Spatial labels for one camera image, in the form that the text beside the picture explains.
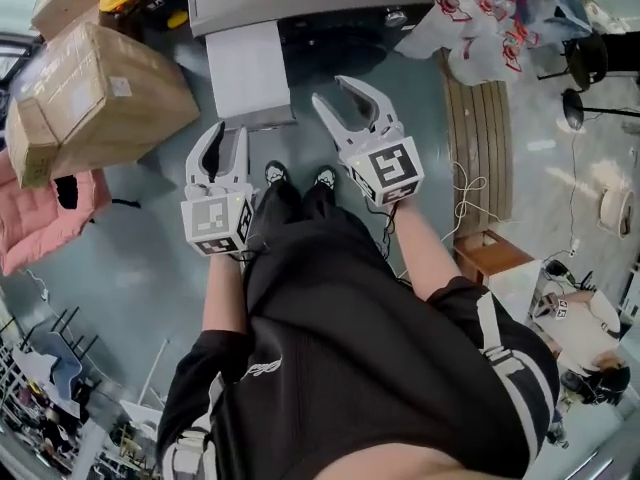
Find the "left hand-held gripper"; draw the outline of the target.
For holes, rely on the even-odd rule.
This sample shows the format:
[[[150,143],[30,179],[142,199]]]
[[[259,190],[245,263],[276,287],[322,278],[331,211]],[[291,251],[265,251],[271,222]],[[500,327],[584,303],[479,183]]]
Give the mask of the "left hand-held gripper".
[[[246,250],[253,218],[251,194],[224,188],[249,178],[249,140],[245,127],[225,132],[219,121],[197,141],[186,159],[186,200],[181,202],[187,243],[203,257],[239,254]]]

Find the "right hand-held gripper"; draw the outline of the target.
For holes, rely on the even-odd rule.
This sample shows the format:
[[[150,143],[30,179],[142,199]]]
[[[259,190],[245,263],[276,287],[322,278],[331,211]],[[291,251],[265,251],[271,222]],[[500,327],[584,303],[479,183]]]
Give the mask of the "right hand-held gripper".
[[[319,93],[312,106],[339,150],[340,162],[349,177],[376,207],[396,203],[415,194],[424,180],[424,171],[414,139],[406,136],[390,98],[368,83],[353,77],[335,77],[340,88],[351,96],[368,129],[348,127],[339,112]]]

